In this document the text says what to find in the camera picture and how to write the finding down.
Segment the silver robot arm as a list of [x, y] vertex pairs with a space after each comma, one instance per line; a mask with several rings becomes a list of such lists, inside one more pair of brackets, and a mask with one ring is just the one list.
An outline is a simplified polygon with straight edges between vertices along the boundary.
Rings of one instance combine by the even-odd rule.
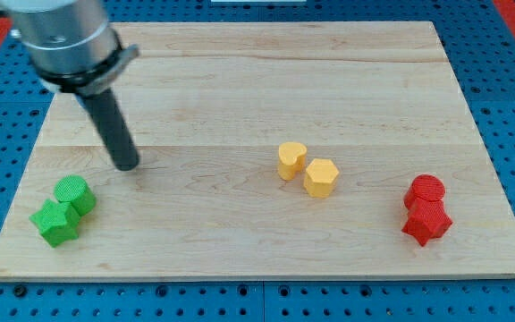
[[42, 85], [70, 93], [86, 110], [121, 171], [139, 164], [139, 152], [111, 89], [136, 45], [122, 44], [98, 0], [0, 0], [14, 38], [26, 47]]

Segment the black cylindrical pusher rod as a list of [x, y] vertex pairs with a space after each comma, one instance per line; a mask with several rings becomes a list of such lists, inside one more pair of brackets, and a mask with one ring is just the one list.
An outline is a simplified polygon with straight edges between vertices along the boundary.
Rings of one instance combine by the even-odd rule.
[[112, 90], [89, 97], [78, 96], [116, 169], [130, 171], [139, 164], [139, 152]]

